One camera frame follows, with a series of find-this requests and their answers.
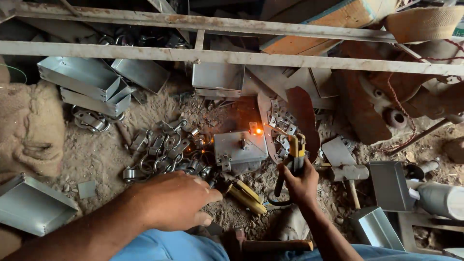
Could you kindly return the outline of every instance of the forearm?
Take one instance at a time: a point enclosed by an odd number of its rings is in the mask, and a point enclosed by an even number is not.
[[[140,204],[118,196],[93,213],[37,238],[6,260],[108,260],[145,230]]]
[[[333,223],[326,218],[315,200],[298,204],[324,260],[362,260]]]

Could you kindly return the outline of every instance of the yellow welding rod handle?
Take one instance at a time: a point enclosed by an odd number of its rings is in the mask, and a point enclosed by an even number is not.
[[[291,135],[289,136],[289,143],[290,143],[290,152],[289,154],[293,157],[303,157],[304,151],[306,150],[305,145],[306,142],[303,142],[301,146],[298,144],[298,138],[300,140],[305,140],[306,137],[303,134]]]

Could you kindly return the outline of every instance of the hammer handle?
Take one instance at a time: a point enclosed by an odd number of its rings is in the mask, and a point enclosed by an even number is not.
[[[358,193],[356,192],[356,187],[354,186],[354,180],[350,179],[349,186],[351,189],[351,195],[353,195],[354,206],[356,209],[361,209],[361,205],[359,204]]]

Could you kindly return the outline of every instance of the hammer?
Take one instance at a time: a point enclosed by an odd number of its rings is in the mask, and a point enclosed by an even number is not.
[[[369,178],[369,170],[364,165],[343,165],[330,168],[330,180],[332,182],[348,180],[356,209],[361,209],[361,206],[359,204],[356,188],[354,187],[354,181],[367,178]]]

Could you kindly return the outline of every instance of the dusty ground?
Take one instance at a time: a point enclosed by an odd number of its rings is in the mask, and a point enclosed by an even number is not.
[[[160,120],[174,121],[182,113],[191,125],[198,126],[204,133],[233,131],[245,128],[248,122],[256,120],[256,115],[250,113],[255,107],[252,100],[213,111],[208,111],[203,99],[198,97],[183,98],[182,104],[180,104],[179,98],[170,97],[170,94],[187,90],[188,83],[178,79],[182,79],[182,77],[172,77],[166,89],[159,96],[148,94],[147,104],[139,105],[132,102],[124,121],[131,135],[142,127],[154,129],[155,123]],[[320,128],[323,141],[335,136],[335,133],[328,128],[325,124]],[[416,163],[439,158],[442,163],[440,169],[432,172],[428,178],[441,183],[462,185],[463,167],[451,163],[441,151],[441,145],[445,141],[462,135],[464,135],[464,126],[450,126],[437,131],[403,153],[391,158],[377,152],[379,146],[370,147],[362,144],[357,145],[354,156],[359,164],[367,163],[369,160],[406,161],[406,155],[409,155],[408,159],[411,162]],[[394,142],[388,142],[381,146],[384,148],[392,143]],[[69,123],[62,175],[56,181],[50,182],[50,185],[74,198],[82,212],[87,214],[101,207],[126,188],[121,179],[122,170],[126,166],[133,165],[136,160],[131,158],[124,149],[122,137],[114,126],[111,126],[108,132],[94,134],[76,127],[74,123]],[[322,160],[318,159],[316,167],[321,162]],[[349,192],[343,184],[330,184],[323,168],[321,170],[318,202],[327,217],[334,222],[348,240],[357,242],[349,222],[346,220],[354,208],[349,200]],[[239,178],[259,195],[265,196],[274,188],[277,179],[276,166],[268,160],[262,163],[260,170]],[[80,200],[77,193],[77,183],[89,180],[97,182],[97,196]],[[363,189],[360,189],[360,192],[361,203],[365,205],[373,203],[369,195],[362,195]],[[272,231],[274,221],[282,212],[281,210],[272,210],[258,218],[229,196],[226,196],[222,202],[210,204],[204,210],[226,229],[245,227],[248,237],[251,239],[268,236],[269,232]]]

